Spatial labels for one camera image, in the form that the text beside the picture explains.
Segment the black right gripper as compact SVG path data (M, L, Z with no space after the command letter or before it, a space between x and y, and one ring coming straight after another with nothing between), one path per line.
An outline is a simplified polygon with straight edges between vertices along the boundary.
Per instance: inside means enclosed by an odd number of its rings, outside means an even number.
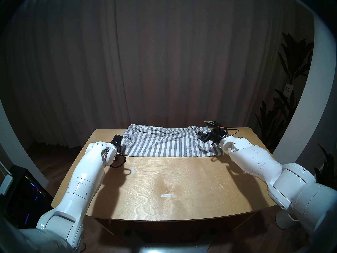
M222 124L215 121L204 121L204 123L208 127L211 127L212 130L205 134L199 128L195 128L194 130L198 136L198 139L200 139L201 141L212 141L212 145L219 145L223 137L228 137L228 129L225 128Z

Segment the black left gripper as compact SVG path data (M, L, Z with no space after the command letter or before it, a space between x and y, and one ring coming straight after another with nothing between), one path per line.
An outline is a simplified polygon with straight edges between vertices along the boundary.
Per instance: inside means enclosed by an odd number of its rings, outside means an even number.
M116 147L118 154L120 154L122 150L122 144L121 144L122 140L123 140L122 136L115 134L113 140L110 141L110 143Z

